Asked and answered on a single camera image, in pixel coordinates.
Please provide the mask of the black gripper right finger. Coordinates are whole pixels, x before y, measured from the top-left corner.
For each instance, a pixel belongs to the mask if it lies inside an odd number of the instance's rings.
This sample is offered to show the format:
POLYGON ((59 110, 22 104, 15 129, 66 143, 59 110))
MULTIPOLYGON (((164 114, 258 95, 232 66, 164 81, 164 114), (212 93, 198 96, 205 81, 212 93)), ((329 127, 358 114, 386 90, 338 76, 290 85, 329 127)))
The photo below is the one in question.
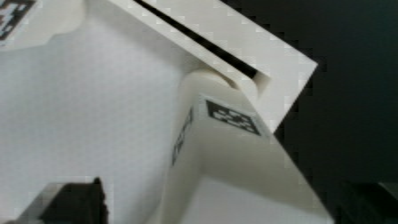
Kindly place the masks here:
POLYGON ((398 183, 345 182, 336 224, 398 224, 398 183))

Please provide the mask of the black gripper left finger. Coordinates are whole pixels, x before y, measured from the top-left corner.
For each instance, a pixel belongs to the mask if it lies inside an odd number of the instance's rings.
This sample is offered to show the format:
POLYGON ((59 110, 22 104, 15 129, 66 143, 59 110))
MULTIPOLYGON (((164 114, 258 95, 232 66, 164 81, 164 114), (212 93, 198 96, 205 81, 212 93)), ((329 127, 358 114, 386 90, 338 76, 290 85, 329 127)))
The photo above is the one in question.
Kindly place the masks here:
POLYGON ((50 183, 15 224, 109 224, 102 179, 86 183, 50 183))

